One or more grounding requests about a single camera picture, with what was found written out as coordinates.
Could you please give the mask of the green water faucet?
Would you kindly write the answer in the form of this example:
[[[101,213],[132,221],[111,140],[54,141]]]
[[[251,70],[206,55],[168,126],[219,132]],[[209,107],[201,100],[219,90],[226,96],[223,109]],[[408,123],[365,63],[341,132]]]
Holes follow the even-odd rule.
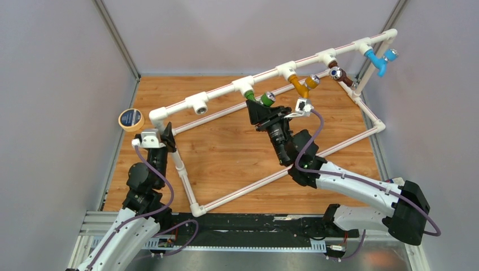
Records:
[[[276,101],[276,96],[270,91],[265,92],[257,98],[252,90],[248,90],[243,96],[248,100],[253,100],[267,107],[271,107]]]

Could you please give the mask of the white PVC pipe frame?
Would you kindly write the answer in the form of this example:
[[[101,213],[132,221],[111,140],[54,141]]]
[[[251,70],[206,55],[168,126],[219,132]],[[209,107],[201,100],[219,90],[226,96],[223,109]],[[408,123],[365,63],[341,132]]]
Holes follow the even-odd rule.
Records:
[[[201,116],[201,119],[198,121],[193,121],[174,129],[174,133],[179,134],[247,108],[251,123],[268,133],[272,139],[276,154],[280,161],[284,162],[286,160],[284,147],[288,139],[291,138],[288,121],[294,117],[307,116],[311,112],[313,106],[308,101],[309,92],[318,86],[320,78],[330,76],[343,88],[362,113],[369,118],[372,122],[372,127],[319,153],[319,156],[325,157],[385,130],[385,124],[373,113],[360,96],[372,73],[377,70],[378,75],[383,76],[387,65],[398,57],[398,53],[390,47],[397,35],[398,31],[396,29],[388,29],[372,37],[364,37],[347,45],[329,48],[300,60],[280,64],[262,73],[239,78],[225,86],[210,91],[203,91],[186,97],[175,104],[154,109],[150,111],[149,119],[155,128],[160,129],[164,127],[163,121],[167,117],[186,109],[192,109],[197,115]],[[371,63],[359,84],[348,78],[346,72],[337,63],[338,55],[352,51],[359,52]],[[296,90],[299,94],[299,99],[295,110],[289,110],[283,106],[274,107],[272,105],[272,96],[263,95],[258,98],[254,96],[255,84],[276,76],[283,77],[288,82],[288,85],[273,91],[272,95]],[[209,101],[235,91],[241,93],[246,99],[245,102],[209,116],[205,115]]]

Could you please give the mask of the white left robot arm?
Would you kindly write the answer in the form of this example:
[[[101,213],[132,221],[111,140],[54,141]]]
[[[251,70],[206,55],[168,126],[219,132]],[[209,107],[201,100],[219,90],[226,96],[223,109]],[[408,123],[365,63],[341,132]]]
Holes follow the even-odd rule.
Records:
[[[145,243],[154,234],[172,229],[169,200],[161,202],[160,189],[173,189],[166,179],[168,155],[176,151],[172,124],[136,134],[132,145],[146,156],[128,171],[129,191],[114,222],[94,250],[76,270],[126,270]]]

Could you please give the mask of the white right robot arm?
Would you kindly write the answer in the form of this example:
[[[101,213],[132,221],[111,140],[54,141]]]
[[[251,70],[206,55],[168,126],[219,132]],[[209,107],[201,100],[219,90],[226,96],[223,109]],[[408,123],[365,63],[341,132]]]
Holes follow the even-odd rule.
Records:
[[[319,147],[314,140],[324,126],[323,118],[314,135],[307,129],[296,134],[290,130],[293,118],[311,113],[320,116],[308,99],[299,98],[295,109],[272,107],[251,99],[246,100],[246,106],[250,123],[257,131],[268,134],[280,165],[288,168],[288,175],[297,184],[335,191],[367,204],[366,207],[331,204],[322,221],[327,235],[334,237],[343,230],[378,230],[413,246],[420,245],[426,234],[440,235],[436,225],[432,233],[425,230],[426,224],[433,221],[429,216],[430,205],[418,184],[409,180],[376,181],[317,155]]]

